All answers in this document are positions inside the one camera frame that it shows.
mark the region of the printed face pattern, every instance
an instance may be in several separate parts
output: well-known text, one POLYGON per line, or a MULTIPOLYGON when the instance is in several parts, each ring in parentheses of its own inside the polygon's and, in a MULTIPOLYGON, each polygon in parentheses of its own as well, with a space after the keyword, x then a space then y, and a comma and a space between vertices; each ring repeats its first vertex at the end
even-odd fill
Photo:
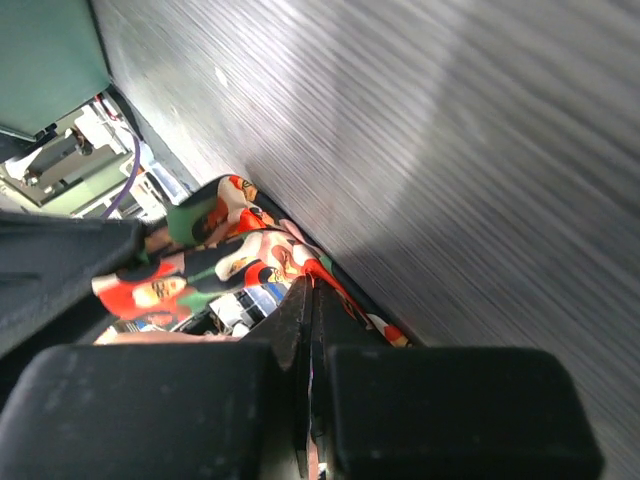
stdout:
POLYGON ((377 329, 392 345, 409 345, 377 305, 247 180, 214 180, 166 221, 146 239, 146 265, 93 280, 94 293, 121 319, 183 320, 225 293, 312 275, 336 289, 354 321, 377 329))

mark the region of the purple cable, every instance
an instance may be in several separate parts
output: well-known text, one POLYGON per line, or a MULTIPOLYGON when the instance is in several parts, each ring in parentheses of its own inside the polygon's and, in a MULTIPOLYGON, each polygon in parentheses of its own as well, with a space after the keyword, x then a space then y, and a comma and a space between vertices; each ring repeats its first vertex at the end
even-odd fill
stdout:
POLYGON ((138 175, 138 169, 140 168, 140 140, 138 140, 138 137, 134 133, 131 133, 131 136, 133 137, 133 167, 131 169, 131 175, 127 178, 127 183, 124 184, 118 196, 113 199, 111 205, 100 215, 102 218, 109 218, 109 215, 118 208, 118 205, 122 203, 124 197, 129 193, 131 187, 133 187, 133 182, 135 182, 136 175, 138 175))

